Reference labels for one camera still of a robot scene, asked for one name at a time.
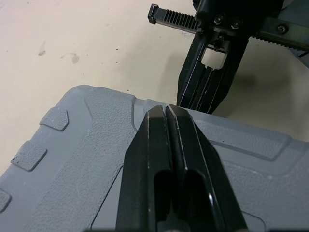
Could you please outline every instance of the textured plastic surface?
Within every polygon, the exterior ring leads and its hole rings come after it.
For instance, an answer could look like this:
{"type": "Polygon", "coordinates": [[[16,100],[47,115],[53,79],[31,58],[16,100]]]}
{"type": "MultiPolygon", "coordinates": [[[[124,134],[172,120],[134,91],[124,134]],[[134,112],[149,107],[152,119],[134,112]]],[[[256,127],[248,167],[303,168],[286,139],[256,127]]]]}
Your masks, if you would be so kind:
{"type": "MultiPolygon", "coordinates": [[[[12,196],[0,231],[112,229],[125,152],[157,104],[165,105],[101,87],[68,91],[56,106],[70,119],[65,130],[42,123],[30,140],[48,150],[37,167],[11,165],[0,177],[0,189],[12,196]]],[[[309,228],[307,143],[189,112],[221,156],[251,231],[309,228]]]]}
{"type": "Polygon", "coordinates": [[[68,112],[59,107],[51,108],[40,121],[40,125],[46,125],[58,131],[63,131],[68,124],[68,112]]]}
{"type": "Polygon", "coordinates": [[[26,171],[32,171],[43,159],[46,153],[47,150],[44,147],[26,141],[11,160],[11,163],[25,169],[26,171]]]}
{"type": "Polygon", "coordinates": [[[11,196],[0,189],[0,213],[5,210],[10,203],[10,200],[11,196]]]}

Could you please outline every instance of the screw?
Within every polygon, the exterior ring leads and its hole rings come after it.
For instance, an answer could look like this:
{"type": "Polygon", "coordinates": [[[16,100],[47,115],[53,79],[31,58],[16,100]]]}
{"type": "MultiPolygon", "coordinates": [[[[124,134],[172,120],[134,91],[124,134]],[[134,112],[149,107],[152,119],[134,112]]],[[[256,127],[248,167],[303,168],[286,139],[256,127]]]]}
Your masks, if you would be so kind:
{"type": "Polygon", "coordinates": [[[203,29],[202,29],[202,28],[198,28],[198,29],[197,29],[197,32],[198,32],[198,33],[203,33],[203,29]]]}
{"type": "Polygon", "coordinates": [[[234,23],[232,23],[231,27],[233,30],[237,30],[240,25],[241,25],[241,21],[237,19],[234,21],[234,23]]]}
{"type": "Polygon", "coordinates": [[[222,14],[218,14],[218,15],[215,17],[215,19],[214,19],[213,22],[214,22],[216,25],[221,24],[221,23],[223,22],[223,15],[222,15],[222,14]]]}
{"type": "Polygon", "coordinates": [[[289,29],[286,25],[281,24],[281,25],[278,26],[278,33],[281,34],[281,35],[287,33],[288,30],[289,29]]]}

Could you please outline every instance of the white table surface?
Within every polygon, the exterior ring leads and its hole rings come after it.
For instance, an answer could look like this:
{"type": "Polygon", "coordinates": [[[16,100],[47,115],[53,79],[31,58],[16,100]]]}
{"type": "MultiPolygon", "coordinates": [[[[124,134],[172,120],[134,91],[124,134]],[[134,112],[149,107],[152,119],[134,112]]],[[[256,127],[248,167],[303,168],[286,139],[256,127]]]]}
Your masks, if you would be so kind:
{"type": "MultiPolygon", "coordinates": [[[[74,86],[176,102],[193,35],[149,24],[151,3],[195,12],[190,0],[0,0],[0,175],[74,86]]],[[[215,114],[308,141],[308,89],[309,70],[290,51],[250,39],[215,114]]]]}

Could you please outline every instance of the gray casing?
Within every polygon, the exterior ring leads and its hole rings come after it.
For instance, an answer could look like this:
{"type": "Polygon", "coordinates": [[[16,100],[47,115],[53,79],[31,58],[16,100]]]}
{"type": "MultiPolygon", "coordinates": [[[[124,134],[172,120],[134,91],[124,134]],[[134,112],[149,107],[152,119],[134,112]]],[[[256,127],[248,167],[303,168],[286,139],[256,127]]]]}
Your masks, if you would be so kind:
{"type": "MultiPolygon", "coordinates": [[[[126,150],[158,104],[102,87],[69,90],[0,177],[0,231],[113,229],[126,150]]],[[[309,229],[307,143],[188,111],[217,149],[251,231],[309,229]]]]}

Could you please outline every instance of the bolt head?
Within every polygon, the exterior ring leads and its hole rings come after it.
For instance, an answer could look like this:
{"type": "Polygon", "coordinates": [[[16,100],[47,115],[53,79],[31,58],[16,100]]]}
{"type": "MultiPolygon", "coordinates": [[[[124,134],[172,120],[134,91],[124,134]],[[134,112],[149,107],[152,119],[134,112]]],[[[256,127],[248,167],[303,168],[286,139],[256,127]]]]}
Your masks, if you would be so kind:
{"type": "Polygon", "coordinates": [[[278,26],[278,33],[279,34],[285,34],[288,31],[287,26],[285,25],[279,25],[278,26]]]}
{"type": "Polygon", "coordinates": [[[223,22],[223,15],[219,14],[215,17],[213,21],[216,25],[219,25],[223,22]]]}
{"type": "Polygon", "coordinates": [[[232,23],[231,27],[233,30],[237,30],[241,25],[241,21],[240,20],[236,20],[232,23]]]}

